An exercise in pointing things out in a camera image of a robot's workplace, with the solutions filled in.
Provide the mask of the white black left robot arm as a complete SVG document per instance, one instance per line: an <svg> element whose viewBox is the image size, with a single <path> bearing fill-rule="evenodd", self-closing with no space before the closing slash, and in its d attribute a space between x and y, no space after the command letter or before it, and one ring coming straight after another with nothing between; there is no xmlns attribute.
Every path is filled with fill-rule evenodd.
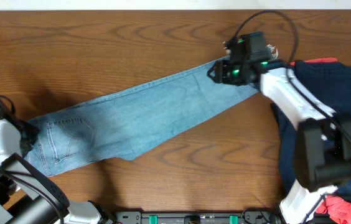
<svg viewBox="0 0 351 224"><path fill-rule="evenodd" d="M0 223L115 223L95 202L73 202L24 156L39 129L15 116L0 95Z"/></svg>

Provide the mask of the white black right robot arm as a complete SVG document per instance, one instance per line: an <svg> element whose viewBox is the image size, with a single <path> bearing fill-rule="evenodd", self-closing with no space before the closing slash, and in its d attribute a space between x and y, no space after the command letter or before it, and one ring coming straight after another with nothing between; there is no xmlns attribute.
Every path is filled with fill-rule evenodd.
<svg viewBox="0 0 351 224"><path fill-rule="evenodd" d="M207 75L215 83L253 85L269 98L296 130L295 181L279 204L278 221L312 220L325 197L351 180L351 115L319 101L295 76L289 63L273 58L262 32L224 42L228 59Z"/></svg>

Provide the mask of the light blue denim jeans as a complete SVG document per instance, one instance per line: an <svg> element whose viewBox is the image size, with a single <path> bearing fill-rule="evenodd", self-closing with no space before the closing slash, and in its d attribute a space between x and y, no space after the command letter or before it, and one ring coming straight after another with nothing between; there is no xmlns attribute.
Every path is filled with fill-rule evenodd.
<svg viewBox="0 0 351 224"><path fill-rule="evenodd" d="M96 161L133 160L256 93L214 83L212 62L31 119L26 160L46 176Z"/></svg>

